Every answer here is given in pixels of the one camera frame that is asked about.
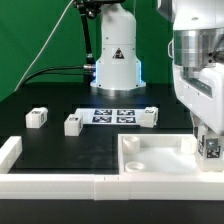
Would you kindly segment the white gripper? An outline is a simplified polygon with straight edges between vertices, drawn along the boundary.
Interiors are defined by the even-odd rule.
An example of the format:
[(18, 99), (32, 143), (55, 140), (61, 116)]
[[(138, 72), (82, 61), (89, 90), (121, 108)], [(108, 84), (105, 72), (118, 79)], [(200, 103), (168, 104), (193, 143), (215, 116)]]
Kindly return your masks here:
[[(224, 65), (199, 72), (198, 81), (211, 88), (210, 96), (185, 81), (182, 72), (181, 66), (173, 66), (174, 89), (178, 100), (192, 112), (193, 133), (206, 134), (209, 127), (216, 134), (224, 135)], [(217, 138), (206, 139), (207, 149), (218, 147)]]

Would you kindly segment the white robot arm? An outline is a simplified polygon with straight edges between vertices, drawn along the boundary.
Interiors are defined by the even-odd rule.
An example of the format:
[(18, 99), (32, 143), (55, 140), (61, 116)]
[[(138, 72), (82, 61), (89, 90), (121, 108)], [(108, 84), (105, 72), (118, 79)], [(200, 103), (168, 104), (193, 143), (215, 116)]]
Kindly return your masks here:
[[(101, 56), (91, 87), (106, 94), (145, 85), (136, 57), (136, 20), (116, 0), (101, 2)], [(191, 112), (198, 138), (224, 137), (224, 0), (157, 0), (173, 23), (168, 45), (175, 93)]]

